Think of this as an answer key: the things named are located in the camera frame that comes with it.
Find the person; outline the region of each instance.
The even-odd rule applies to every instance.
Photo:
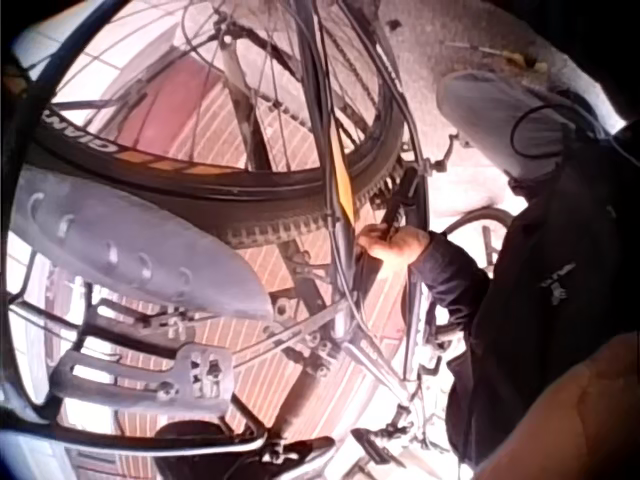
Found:
[[[441,82],[437,101],[444,117],[507,175],[514,192],[528,202],[507,232],[493,280],[462,248],[435,232],[406,226],[384,239],[380,227],[367,226],[358,242],[385,268],[410,266],[435,302],[448,309],[450,322],[463,324],[467,349],[448,364],[454,375],[446,412],[449,441],[472,466],[493,465],[495,477],[482,478],[507,478],[496,473],[495,465],[505,463],[496,462],[492,454],[509,452],[507,458],[518,459],[511,467],[524,468],[536,460],[542,466],[553,463],[550,449],[544,447],[554,444],[550,435],[562,444],[564,437],[558,431],[564,427],[550,421],[558,415],[554,417],[548,407],[556,405],[562,411],[563,404],[557,401],[562,392],[572,392],[573,400],[582,399],[583,390],[593,386],[585,387],[584,375],[590,378],[585,369],[591,372],[593,365],[600,365],[590,357],[611,339],[621,345],[617,336],[638,328],[633,279],[640,266],[635,247],[639,233],[634,228],[640,168],[618,142],[611,141],[590,106],[576,95],[536,90],[490,72],[465,71]],[[629,360],[635,359],[635,350],[632,340],[623,338],[626,353],[620,362],[626,367],[611,369],[628,380],[630,365],[635,368]],[[579,372],[567,373],[572,368]],[[558,388],[545,392],[554,382],[560,383],[561,393]],[[631,384],[625,383],[625,393],[636,397],[624,398],[640,411],[638,383]],[[584,418],[571,408],[581,401],[569,401],[564,410],[573,411],[579,421]],[[594,411],[604,415],[606,409]],[[632,410],[624,404],[619,411]],[[516,428],[527,412],[533,412],[536,420]],[[582,428],[570,417],[560,417],[567,421],[565,433]],[[636,422],[635,441],[623,442],[624,446],[640,452],[640,418],[628,419]],[[614,431],[609,437],[624,436]],[[580,444],[575,437],[566,437]],[[609,437],[595,438],[613,444]],[[580,449],[567,442],[567,458],[574,458],[570,452]],[[601,462],[594,465],[599,468]]]

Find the bicycle frame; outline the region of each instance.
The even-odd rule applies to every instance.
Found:
[[[330,100],[327,99],[326,95],[330,90],[325,85],[325,77],[321,68],[319,68],[322,65],[322,61],[320,63],[317,61],[321,57],[315,37],[307,36],[308,43],[304,43],[304,30],[315,31],[315,19],[309,2],[295,0],[292,3],[296,9],[296,15],[300,19],[298,29],[300,32],[300,53],[303,70],[310,72],[310,74],[303,76],[305,79],[303,88],[308,100],[316,99],[319,101],[319,105],[310,109],[310,117],[312,128],[316,134],[319,158],[321,162],[324,162],[326,172],[327,207],[332,212],[333,217],[329,227],[332,235],[333,264],[340,265],[342,269],[342,271],[334,272],[331,278],[334,290],[333,299],[338,302],[346,297],[350,299],[350,303],[353,301],[362,303],[375,281],[380,264],[366,255],[358,260],[355,258],[353,198],[351,196],[349,177],[343,161],[340,137],[336,133],[335,121],[329,108]],[[348,13],[347,18],[354,22],[354,25],[357,25],[355,18],[358,12],[342,1],[339,2],[339,5],[343,11]],[[369,35],[370,37],[365,38],[365,40],[375,42],[374,32],[369,32]],[[233,65],[237,62],[237,57],[234,58],[232,45],[227,47],[225,59],[230,62],[230,65]],[[389,51],[388,46],[383,45],[382,50]],[[368,53],[372,56],[372,59],[374,58],[373,56],[380,55],[380,53],[376,53],[376,49],[373,47],[368,49]],[[378,57],[375,60],[374,63],[376,65],[381,61]],[[383,60],[388,68],[389,59],[383,58]],[[392,64],[390,68],[395,70],[395,64]],[[241,86],[243,85],[242,82],[242,78],[236,78],[231,83]],[[242,107],[240,110],[242,110],[242,115],[245,116],[249,127],[247,131],[254,131],[256,125],[251,123],[251,113],[255,106],[248,95],[241,94],[242,90],[246,91],[246,89],[238,88],[237,91],[234,91],[232,87],[230,90],[232,98],[236,100],[234,101],[234,107],[237,105]],[[252,137],[254,143],[252,143],[251,148],[255,152],[254,157],[257,160],[254,165],[251,165],[251,168],[256,170],[270,168],[264,139],[260,142],[260,135],[253,135]],[[429,224],[429,212],[425,173],[428,172],[428,168],[422,165],[423,160],[419,144],[417,144],[417,137],[413,138],[412,141],[415,146],[416,161],[420,166],[420,171],[413,167],[407,168],[398,189],[390,201],[383,223],[390,228],[399,209],[405,207],[407,223],[426,230]],[[292,251],[294,253],[300,252],[299,246],[295,241],[280,244],[278,248],[283,256],[291,255]],[[305,305],[309,315],[313,316],[326,310],[328,307],[315,281],[296,275],[289,264],[287,264],[287,268],[289,268],[294,280],[296,294]],[[24,435],[58,442],[72,448],[151,457],[250,451],[262,447],[267,441],[281,444],[287,438],[288,429],[302,415],[304,405],[320,385],[321,378],[326,376],[330,361],[335,359],[340,352],[344,352],[354,362],[361,365],[380,384],[388,388],[398,399],[399,405],[411,407],[417,388],[419,388],[416,384],[418,375],[415,364],[416,345],[418,339],[423,338],[425,324],[424,319],[421,319],[419,315],[422,298],[420,284],[418,279],[411,274],[409,275],[407,288],[407,298],[409,299],[405,306],[407,342],[402,376],[396,373],[390,362],[384,357],[378,344],[357,321],[356,312],[352,308],[354,305],[345,304],[336,314],[332,324],[325,324],[318,330],[320,343],[306,359],[300,376],[282,403],[271,428],[267,428],[237,396],[233,395],[231,403],[245,418],[253,431],[253,435],[250,437],[235,436],[234,441],[231,443],[221,440],[219,437],[182,439],[120,437],[82,432],[51,423],[60,410],[62,399],[50,394],[44,405],[38,406],[31,402],[20,378],[10,334],[4,334],[2,335],[1,344],[2,382],[0,387],[3,401],[10,408],[2,408],[0,412],[0,421],[2,422],[0,438]],[[353,292],[357,292],[358,295],[355,299],[350,297]],[[7,305],[9,301],[6,298],[7,292],[3,291],[2,295],[5,296],[3,304]],[[1,314],[0,322],[3,331],[6,332],[9,328],[8,309],[3,308]],[[80,329],[72,349],[79,351],[84,344],[85,338],[86,335]]]

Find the chain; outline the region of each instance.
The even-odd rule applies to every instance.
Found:
[[[329,38],[329,40],[331,40],[331,43],[333,43],[333,46],[338,51],[340,56],[347,63],[348,67],[351,69],[351,73],[353,73],[353,76],[356,77],[358,84],[360,84],[360,87],[362,87],[362,90],[364,90],[364,93],[367,95],[367,98],[369,99],[369,101],[373,105],[376,105],[376,99],[371,93],[371,90],[369,90],[369,87],[367,86],[364,79],[360,75],[360,72],[358,72],[358,69],[351,61],[351,58],[349,58],[349,55],[347,55],[347,52],[344,51],[344,48],[342,48],[342,45],[340,45],[340,42],[338,42],[338,39],[335,37],[333,32],[331,32],[331,30],[324,28],[324,32],[325,32],[325,35]]]

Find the pavement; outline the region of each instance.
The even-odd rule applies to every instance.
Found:
[[[436,108],[436,87],[445,75],[459,70],[492,70],[528,85],[569,87],[594,105],[605,127],[616,130],[621,124],[598,84],[525,23],[491,4],[480,0],[382,1],[380,19],[398,61],[424,154],[432,159],[442,157],[448,134],[455,132]],[[523,73],[501,58],[443,42],[528,53],[546,62],[549,72]],[[436,223],[489,204],[516,211],[521,208],[512,201],[504,175],[475,149],[456,149],[449,171],[435,174],[430,187]]]

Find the bicycle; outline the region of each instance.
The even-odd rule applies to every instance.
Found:
[[[402,94],[397,67],[381,29],[367,9],[368,2],[337,2],[378,77],[377,98],[366,86],[362,87],[367,101],[371,97],[374,99],[371,102],[374,111],[368,116],[354,108],[352,100],[343,93],[344,89],[333,83],[339,74],[334,70],[332,77],[330,72],[329,43],[333,42],[333,49],[346,64],[354,60],[343,55],[344,49],[340,52],[340,42],[330,40],[335,35],[330,28],[325,28],[318,5],[302,0],[290,5],[276,4],[282,8],[281,13],[291,17],[297,33],[297,48],[290,44],[288,51],[274,40],[275,34],[266,33],[267,38],[264,38],[251,27],[250,21],[236,19],[235,10],[224,10],[225,2],[212,6],[212,15],[203,24],[213,19],[213,31],[202,42],[215,41],[216,47],[210,60],[200,60],[210,67],[207,72],[213,71],[216,52],[222,52],[225,82],[240,125],[248,170],[228,165],[188,163],[185,166],[174,158],[138,150],[135,144],[139,138],[134,139],[133,146],[122,146],[114,141],[112,137],[121,133],[119,130],[126,117],[149,95],[137,81],[124,82],[110,92],[112,98],[57,102],[53,107],[47,106],[68,67],[125,3],[102,2],[51,56],[35,81],[28,81],[17,65],[8,66],[3,72],[8,79],[3,88],[8,88],[14,95],[26,93],[16,107],[4,140],[3,247],[6,246],[8,213],[21,162],[27,157],[29,166],[23,169],[15,196],[14,218],[17,220],[13,226],[34,247],[27,273],[33,267],[35,252],[40,251],[88,280],[88,301],[84,321],[78,328],[22,298],[29,274],[12,295],[3,283],[3,328],[10,328],[10,308],[27,321],[74,330],[76,339],[53,367],[51,390],[46,399],[36,404],[22,384],[11,335],[2,336],[2,435],[31,436],[76,449],[149,457],[232,455],[227,457],[230,466],[226,476],[233,475],[234,471],[238,474],[236,469],[242,468],[246,459],[251,459],[246,460],[248,463],[259,460],[262,470],[268,471],[265,475],[270,477],[309,475],[318,472],[333,455],[335,441],[320,438],[287,444],[288,432],[300,419],[304,405],[320,388],[321,379],[343,352],[397,397],[397,415],[385,432],[402,432],[402,435],[424,443],[425,415],[420,411],[418,391],[421,379],[433,375],[434,371],[417,363],[416,351],[424,344],[433,346],[449,340],[461,327],[438,327],[432,315],[421,318],[422,292],[418,280],[411,277],[407,285],[404,368],[402,376],[398,375],[368,332],[362,317],[362,304],[380,265],[367,256],[356,258],[354,224],[356,211],[384,186],[381,196],[386,208],[381,223],[390,229],[405,217],[407,224],[428,229],[426,179],[434,167],[445,169],[453,139],[440,163],[424,159],[415,123]],[[194,3],[189,1],[182,13],[186,49],[161,55],[159,63],[144,69],[142,83],[149,86],[162,79],[167,65],[176,59],[191,53],[202,57],[185,27],[188,9]],[[316,30],[317,35],[310,34]],[[275,70],[275,60],[282,75],[299,81],[308,108],[306,113],[299,106],[296,110],[295,104],[284,105],[278,97],[274,70],[271,93],[275,98],[261,90],[260,79],[257,87],[251,86],[244,77],[237,54],[236,42],[241,39],[264,51],[265,62],[267,55],[272,58],[272,69]],[[203,78],[202,91],[205,91],[210,75],[207,73]],[[356,83],[361,83],[361,77],[354,75],[354,78]],[[280,126],[282,107],[289,115],[287,122],[310,131],[318,167],[291,171],[287,165],[285,172],[273,172],[270,162],[273,155],[256,113],[259,101],[270,102],[276,108]],[[60,114],[78,109],[112,111],[102,118],[100,113],[88,115],[85,118],[88,127],[92,122],[100,124],[92,131],[74,125]],[[411,134],[412,163],[399,156],[405,123]],[[194,157],[197,123],[193,131],[196,133],[187,149],[188,160]],[[28,151],[30,139],[33,139],[33,146]],[[350,144],[350,151],[345,155],[346,144]],[[96,210],[85,209],[92,199],[94,207],[96,204],[107,205],[110,211],[100,215]],[[222,214],[208,215],[211,211]],[[127,216],[130,225],[138,228],[118,231],[114,212]],[[489,209],[473,212],[454,225],[487,218],[487,215],[494,215],[505,227],[510,221],[504,212]],[[91,220],[96,217],[100,222],[92,224]],[[83,222],[92,225],[93,230],[85,228],[78,233],[76,227],[82,227]],[[169,252],[163,247],[164,242],[154,242],[157,225],[165,227],[165,234],[170,230],[167,238],[175,239],[181,246],[181,251],[185,252],[181,257],[178,257],[179,252]],[[295,242],[301,233],[323,226],[329,231],[332,252],[332,269],[324,268],[324,276],[317,273],[323,268],[309,264],[309,259]],[[102,253],[92,254],[87,245],[98,244],[105,237],[111,240],[103,242]],[[64,240],[67,247],[61,247],[56,238]],[[204,247],[198,247],[200,242],[204,242]],[[193,310],[208,310],[216,317],[240,316],[256,320],[286,317],[291,292],[268,295],[255,272],[230,248],[273,243],[278,245],[292,276],[294,298],[305,306],[309,317],[291,326],[274,324],[269,336],[241,352],[243,357],[249,357],[242,363],[226,349],[194,343],[194,325],[203,318],[192,315]],[[188,254],[193,252],[198,254],[189,259]],[[215,262],[206,262],[204,259],[207,258],[215,259]],[[3,262],[6,273],[5,252]],[[216,269],[222,275],[211,276]],[[323,281],[328,281],[333,290],[333,303],[329,305],[317,285]],[[93,282],[126,296],[177,308],[141,314],[109,300],[92,304]],[[243,290],[239,291],[237,285],[242,285]],[[105,315],[105,308],[127,321]],[[118,361],[90,356],[83,353],[88,337],[165,358],[174,362],[173,368],[162,372],[144,371]],[[301,340],[309,351],[307,355],[293,348]],[[273,424],[267,428],[234,393],[233,373],[277,352],[302,364],[303,369]],[[124,391],[117,383],[89,383],[74,375],[78,366],[139,381],[144,388]],[[231,405],[248,428],[235,433],[229,431],[221,419],[215,429],[191,424],[190,429],[179,431],[186,428],[184,424],[169,424],[174,425],[173,430],[164,430],[156,438],[82,432],[56,423],[63,399],[69,397],[106,404],[118,410],[134,407],[170,414],[200,412],[219,417],[224,417]],[[361,440],[372,455],[384,457],[374,438],[365,435]]]

